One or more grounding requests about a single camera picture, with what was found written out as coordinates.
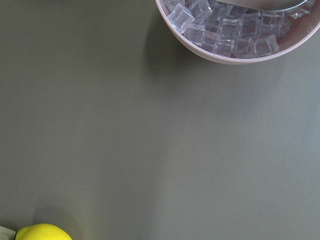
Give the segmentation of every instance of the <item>gray table surface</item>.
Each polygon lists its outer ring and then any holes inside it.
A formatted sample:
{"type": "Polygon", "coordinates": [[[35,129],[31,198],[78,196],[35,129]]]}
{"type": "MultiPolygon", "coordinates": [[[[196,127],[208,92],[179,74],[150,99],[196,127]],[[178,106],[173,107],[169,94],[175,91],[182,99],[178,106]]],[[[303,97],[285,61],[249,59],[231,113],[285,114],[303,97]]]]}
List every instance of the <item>gray table surface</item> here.
{"type": "Polygon", "coordinates": [[[0,226],[319,240],[319,41],[230,66],[152,0],[2,0],[0,226]]]}

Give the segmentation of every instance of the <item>clear ice cube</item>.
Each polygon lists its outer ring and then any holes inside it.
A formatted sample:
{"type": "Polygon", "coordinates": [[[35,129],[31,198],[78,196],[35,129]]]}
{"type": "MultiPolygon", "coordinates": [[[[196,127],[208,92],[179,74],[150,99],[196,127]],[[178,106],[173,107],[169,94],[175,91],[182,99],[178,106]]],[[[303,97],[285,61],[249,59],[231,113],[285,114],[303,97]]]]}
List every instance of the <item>clear ice cube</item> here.
{"type": "Polygon", "coordinates": [[[267,12],[264,11],[261,13],[261,24],[263,25],[281,25],[285,18],[284,11],[277,12],[267,12]]]}
{"type": "Polygon", "coordinates": [[[287,36],[290,28],[292,26],[292,22],[289,17],[286,17],[280,27],[278,34],[276,35],[277,38],[284,38],[287,36]]]}
{"type": "Polygon", "coordinates": [[[212,10],[212,15],[210,16],[210,18],[217,19],[217,20],[227,18],[232,8],[234,7],[231,4],[218,2],[215,0],[209,0],[209,4],[212,10]]]}
{"type": "Polygon", "coordinates": [[[212,14],[208,0],[194,0],[187,9],[191,12],[192,16],[194,16],[195,24],[203,24],[212,14]]]}
{"type": "Polygon", "coordinates": [[[164,0],[163,3],[172,12],[177,4],[185,5],[185,0],[164,0]]]}
{"type": "Polygon", "coordinates": [[[190,24],[183,34],[186,39],[199,47],[203,42],[204,35],[205,25],[201,24],[190,24]]]}
{"type": "Polygon", "coordinates": [[[214,53],[220,41],[220,34],[216,32],[205,31],[201,48],[210,53],[214,53]]]}
{"type": "Polygon", "coordinates": [[[219,33],[221,27],[221,21],[209,18],[205,21],[205,30],[212,33],[219,33]]]}
{"type": "Polygon", "coordinates": [[[270,35],[255,40],[253,44],[253,51],[257,58],[272,55],[279,51],[276,36],[270,35]]]}
{"type": "Polygon", "coordinates": [[[252,59],[255,57],[253,44],[252,37],[241,38],[234,44],[233,54],[237,59],[252,59]]]}
{"type": "Polygon", "coordinates": [[[184,0],[184,5],[189,8],[195,0],[184,0]]]}
{"type": "Polygon", "coordinates": [[[230,11],[229,18],[239,19],[243,14],[248,11],[248,8],[242,6],[233,6],[230,11]]]}
{"type": "Polygon", "coordinates": [[[178,3],[175,6],[174,10],[167,16],[167,18],[181,34],[183,34],[187,27],[195,20],[189,10],[181,3],[178,3]]]}
{"type": "Polygon", "coordinates": [[[229,40],[236,40],[240,38],[243,28],[243,20],[239,19],[229,19],[224,18],[221,24],[221,38],[222,39],[229,39],[229,40]]]}
{"type": "Polygon", "coordinates": [[[284,11],[262,12],[258,32],[261,35],[279,35],[286,14],[284,11]]]}
{"type": "Polygon", "coordinates": [[[304,4],[286,11],[286,14],[293,19],[299,19],[305,15],[309,15],[315,4],[315,0],[307,0],[304,4]]]}
{"type": "Polygon", "coordinates": [[[230,57],[235,46],[235,41],[230,39],[222,39],[216,48],[215,53],[224,56],[224,57],[230,57]]]}
{"type": "Polygon", "coordinates": [[[242,15],[242,37],[256,36],[260,24],[260,12],[245,13],[242,15]]]}
{"type": "Polygon", "coordinates": [[[256,10],[256,9],[248,8],[248,10],[246,11],[246,14],[254,14],[254,13],[258,13],[258,12],[260,12],[260,11],[256,10]]]}

